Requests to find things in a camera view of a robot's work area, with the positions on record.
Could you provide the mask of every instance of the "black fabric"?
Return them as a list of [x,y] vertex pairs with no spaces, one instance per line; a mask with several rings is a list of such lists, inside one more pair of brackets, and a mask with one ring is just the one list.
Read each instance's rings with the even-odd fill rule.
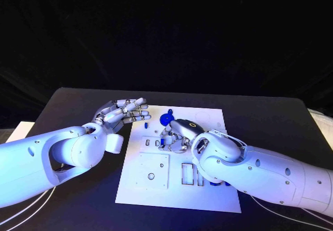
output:
[[[244,140],[249,145],[277,151],[309,164],[333,170],[331,146],[303,102],[292,98],[63,88],[51,98],[30,136],[84,125],[109,100],[142,96],[152,105],[221,108],[230,135]],[[125,136],[122,153],[106,153],[99,165],[57,187],[47,206],[17,228],[18,231],[321,230],[270,213],[241,192],[241,214],[116,204],[130,129],[129,124],[119,132]],[[18,213],[32,201],[34,199],[2,208],[0,220]],[[263,204],[286,216],[329,228],[329,224],[301,208],[267,202]],[[2,226],[4,230],[17,225],[27,216],[8,222]]]
[[333,115],[329,5],[2,1],[0,126],[60,87],[298,97]]

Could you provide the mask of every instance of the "robotic arm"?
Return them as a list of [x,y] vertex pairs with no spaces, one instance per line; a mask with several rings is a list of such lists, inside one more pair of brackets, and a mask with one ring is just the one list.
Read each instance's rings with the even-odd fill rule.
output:
[[[110,101],[93,122],[0,145],[0,207],[14,205],[87,172],[104,151],[120,153],[130,122],[151,119],[146,99]],[[53,169],[50,155],[66,166]]]
[[168,134],[174,143],[159,149],[184,153],[191,147],[192,162],[213,183],[227,181],[262,200],[333,217],[333,171],[249,146],[218,130],[205,132],[190,120],[174,120],[161,136]]

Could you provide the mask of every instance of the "rectangular slot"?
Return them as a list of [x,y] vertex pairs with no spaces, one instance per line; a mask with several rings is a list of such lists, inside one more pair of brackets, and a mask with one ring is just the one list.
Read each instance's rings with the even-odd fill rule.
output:
[[200,170],[197,170],[197,179],[198,179],[198,186],[204,186],[204,176],[200,173]]
[[192,164],[182,163],[182,184],[195,185]]

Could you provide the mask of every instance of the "black backdrop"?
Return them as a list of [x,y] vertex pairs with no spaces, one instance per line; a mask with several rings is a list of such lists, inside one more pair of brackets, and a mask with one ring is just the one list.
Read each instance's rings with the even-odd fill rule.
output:
[[0,127],[61,87],[298,97],[333,115],[329,5],[0,1]]

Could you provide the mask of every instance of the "black table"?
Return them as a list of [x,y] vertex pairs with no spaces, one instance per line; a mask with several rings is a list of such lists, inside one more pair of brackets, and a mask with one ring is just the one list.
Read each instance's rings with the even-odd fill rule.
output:
[[[152,105],[221,108],[228,134],[253,146],[275,150],[333,170],[329,144],[305,103],[292,98],[61,88],[51,98],[30,136],[84,125],[109,100],[141,97]],[[250,195],[241,192],[241,214],[116,204],[130,129],[132,125],[126,125],[119,132],[125,136],[122,154],[106,153],[100,164],[57,187],[48,204],[17,230],[322,230],[270,213]],[[2,208],[0,220],[18,213],[32,201],[30,199]],[[0,226],[0,230],[25,220],[41,204],[38,202],[30,212]],[[267,202],[263,204],[286,216],[329,228],[301,208]]]

